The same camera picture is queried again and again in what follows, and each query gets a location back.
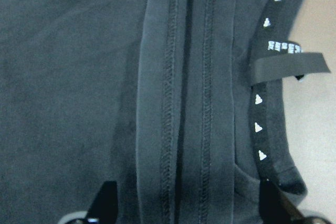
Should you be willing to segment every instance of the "beige surface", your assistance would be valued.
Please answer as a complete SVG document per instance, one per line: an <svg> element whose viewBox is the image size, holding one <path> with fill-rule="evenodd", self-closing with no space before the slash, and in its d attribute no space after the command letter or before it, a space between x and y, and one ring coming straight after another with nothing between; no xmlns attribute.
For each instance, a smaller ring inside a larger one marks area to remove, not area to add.
<svg viewBox="0 0 336 224"><path fill-rule="evenodd" d="M332 74L284 78L287 136L309 194L300 209L336 223L336 0L304 0L290 39L322 52Z"/></svg>

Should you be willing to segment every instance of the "stitching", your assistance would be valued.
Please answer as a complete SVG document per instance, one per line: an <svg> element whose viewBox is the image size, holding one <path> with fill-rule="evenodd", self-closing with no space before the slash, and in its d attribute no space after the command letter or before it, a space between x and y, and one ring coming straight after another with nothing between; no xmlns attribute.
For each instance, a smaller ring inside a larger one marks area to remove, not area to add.
<svg viewBox="0 0 336 224"><path fill-rule="evenodd" d="M211 167L211 127L212 127L212 33L215 0L206 0L205 29L203 41L202 65L202 149L201 149L201 186L199 191L200 208L198 210L198 223L206 223L209 205L209 177Z"/></svg>
<svg viewBox="0 0 336 224"><path fill-rule="evenodd" d="M163 64L161 203L163 223L171 222L172 145L174 133L174 63L178 0L169 1L166 49Z"/></svg>

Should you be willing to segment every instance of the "garment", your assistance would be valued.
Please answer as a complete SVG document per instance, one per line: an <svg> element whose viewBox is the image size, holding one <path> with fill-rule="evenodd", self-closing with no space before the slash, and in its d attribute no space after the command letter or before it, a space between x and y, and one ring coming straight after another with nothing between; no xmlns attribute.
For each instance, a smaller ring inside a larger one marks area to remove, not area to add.
<svg viewBox="0 0 336 224"><path fill-rule="evenodd" d="M57 223L114 180L117 223L261 223L250 49L268 1L0 0L0 222ZM265 85L272 167L298 203L281 80Z"/></svg>

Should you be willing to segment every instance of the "seam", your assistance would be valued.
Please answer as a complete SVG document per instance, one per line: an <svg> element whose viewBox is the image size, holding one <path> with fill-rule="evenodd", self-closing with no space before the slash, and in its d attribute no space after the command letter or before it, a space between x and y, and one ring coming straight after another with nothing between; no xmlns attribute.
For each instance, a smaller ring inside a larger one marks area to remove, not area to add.
<svg viewBox="0 0 336 224"><path fill-rule="evenodd" d="M202 57L202 144L201 185L199 191L198 223L207 223L209 205L209 180L211 167L212 128L212 34L215 0L206 0L205 29Z"/></svg>
<svg viewBox="0 0 336 224"><path fill-rule="evenodd" d="M162 220L171 223L172 145L174 137L174 64L178 0L169 0L168 29L163 63L161 194Z"/></svg>

